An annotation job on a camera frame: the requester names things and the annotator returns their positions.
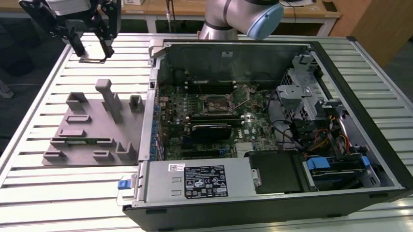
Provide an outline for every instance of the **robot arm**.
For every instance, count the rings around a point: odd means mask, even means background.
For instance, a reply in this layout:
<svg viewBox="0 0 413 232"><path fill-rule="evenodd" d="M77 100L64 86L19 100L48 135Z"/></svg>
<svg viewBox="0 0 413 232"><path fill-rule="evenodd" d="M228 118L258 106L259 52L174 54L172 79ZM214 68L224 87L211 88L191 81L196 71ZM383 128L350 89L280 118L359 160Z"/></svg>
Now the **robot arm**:
<svg viewBox="0 0 413 232"><path fill-rule="evenodd" d="M21 8L51 36L60 36L71 44L79 57L85 50L76 33L72 20L81 20L99 38L104 52L104 61L113 54L112 42L120 30L120 0L19 0ZM108 25L97 11L109 18Z"/></svg>
<svg viewBox="0 0 413 232"><path fill-rule="evenodd" d="M276 28L283 8L278 0L206 0L206 22L199 39L235 40L240 31L255 40Z"/></svg>

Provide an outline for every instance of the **white table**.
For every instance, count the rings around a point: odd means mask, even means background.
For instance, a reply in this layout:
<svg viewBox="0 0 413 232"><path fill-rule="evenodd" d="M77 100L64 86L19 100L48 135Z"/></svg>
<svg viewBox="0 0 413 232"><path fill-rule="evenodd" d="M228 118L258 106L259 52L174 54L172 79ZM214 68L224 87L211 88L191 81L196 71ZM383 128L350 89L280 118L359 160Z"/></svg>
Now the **white table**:
<svg viewBox="0 0 413 232"><path fill-rule="evenodd" d="M113 42L115 55L105 64L81 64L69 46L56 62L9 146L0 158L0 228L20 231L121 231L139 232L116 204L116 183L136 171L123 167L44 167L41 154L49 145L71 91L87 98L101 98L95 90L99 78L109 78L112 91L121 99L148 82L148 43L154 38L195 39L194 34L120 34ZM268 40L321 42L338 70L374 119L409 170L413 170L413 105L371 61L358 43L334 37L270 37ZM97 44L85 34L84 44ZM326 83L333 96L334 88ZM260 232L411 231L413 200L381 203L338 218L318 218L279 223L191 230Z"/></svg>

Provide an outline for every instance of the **sticker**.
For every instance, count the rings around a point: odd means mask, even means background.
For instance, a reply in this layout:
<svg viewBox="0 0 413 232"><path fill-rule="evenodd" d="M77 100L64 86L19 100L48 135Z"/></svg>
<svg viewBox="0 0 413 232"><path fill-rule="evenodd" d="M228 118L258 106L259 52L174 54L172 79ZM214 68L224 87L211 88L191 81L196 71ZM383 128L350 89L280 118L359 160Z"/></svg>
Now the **sticker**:
<svg viewBox="0 0 413 232"><path fill-rule="evenodd" d="M170 163L168 164L168 171L170 172L182 172L186 167L184 163Z"/></svg>
<svg viewBox="0 0 413 232"><path fill-rule="evenodd" d="M222 57L232 57L234 52L222 52Z"/></svg>
<svg viewBox="0 0 413 232"><path fill-rule="evenodd" d="M227 197L224 166L186 167L184 187L187 199Z"/></svg>

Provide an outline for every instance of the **motherboard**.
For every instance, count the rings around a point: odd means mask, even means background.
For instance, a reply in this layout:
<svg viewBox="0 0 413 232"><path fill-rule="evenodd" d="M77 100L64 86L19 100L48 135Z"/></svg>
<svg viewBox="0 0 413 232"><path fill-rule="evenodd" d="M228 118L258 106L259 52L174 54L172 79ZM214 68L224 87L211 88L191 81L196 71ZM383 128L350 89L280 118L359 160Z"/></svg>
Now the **motherboard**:
<svg viewBox="0 0 413 232"><path fill-rule="evenodd" d="M254 83L160 85L164 160L243 157L276 150L266 113L270 90Z"/></svg>

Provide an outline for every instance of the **blue tab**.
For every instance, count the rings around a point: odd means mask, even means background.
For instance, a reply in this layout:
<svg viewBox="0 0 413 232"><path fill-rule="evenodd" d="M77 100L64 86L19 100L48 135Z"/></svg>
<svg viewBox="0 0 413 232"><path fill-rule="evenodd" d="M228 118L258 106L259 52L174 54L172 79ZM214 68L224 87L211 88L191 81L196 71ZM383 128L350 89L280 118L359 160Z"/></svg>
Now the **blue tab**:
<svg viewBox="0 0 413 232"><path fill-rule="evenodd" d="M363 164L365 167L370 166L370 161L369 161L369 158L366 156L361 157L361 161L362 161L362 164Z"/></svg>
<svg viewBox="0 0 413 232"><path fill-rule="evenodd" d="M318 168L330 168L329 160L325 157L310 158L306 163L309 170Z"/></svg>
<svg viewBox="0 0 413 232"><path fill-rule="evenodd" d="M307 160L306 163L307 163L309 170L313 170L315 168L313 161Z"/></svg>
<svg viewBox="0 0 413 232"><path fill-rule="evenodd" d="M131 189L131 180L119 180L117 189L119 190Z"/></svg>

